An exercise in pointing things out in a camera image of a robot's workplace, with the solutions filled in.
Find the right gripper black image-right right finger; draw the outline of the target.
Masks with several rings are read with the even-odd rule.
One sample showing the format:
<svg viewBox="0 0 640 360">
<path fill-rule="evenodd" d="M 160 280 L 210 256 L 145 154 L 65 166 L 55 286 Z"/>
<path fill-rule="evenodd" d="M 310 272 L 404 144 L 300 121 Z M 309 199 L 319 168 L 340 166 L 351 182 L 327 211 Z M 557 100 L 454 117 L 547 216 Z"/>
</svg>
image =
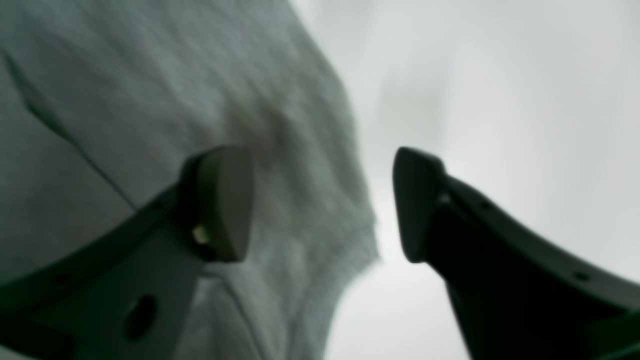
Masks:
<svg viewBox="0 0 640 360">
<path fill-rule="evenodd" d="M 524 227 L 436 156 L 392 171 L 402 250 L 443 279 L 473 360 L 637 360 L 638 283 Z"/>
</svg>

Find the right gripper black image-right left finger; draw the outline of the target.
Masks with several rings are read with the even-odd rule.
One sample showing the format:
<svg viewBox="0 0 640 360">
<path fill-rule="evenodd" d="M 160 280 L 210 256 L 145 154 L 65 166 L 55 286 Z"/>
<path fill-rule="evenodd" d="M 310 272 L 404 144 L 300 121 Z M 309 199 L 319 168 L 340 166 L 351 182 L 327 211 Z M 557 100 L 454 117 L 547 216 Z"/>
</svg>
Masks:
<svg viewBox="0 0 640 360">
<path fill-rule="evenodd" d="M 189 158 L 180 180 L 98 240 L 1 287 L 1 348 L 28 360 L 169 360 L 206 264 L 242 262 L 250 151 Z"/>
</svg>

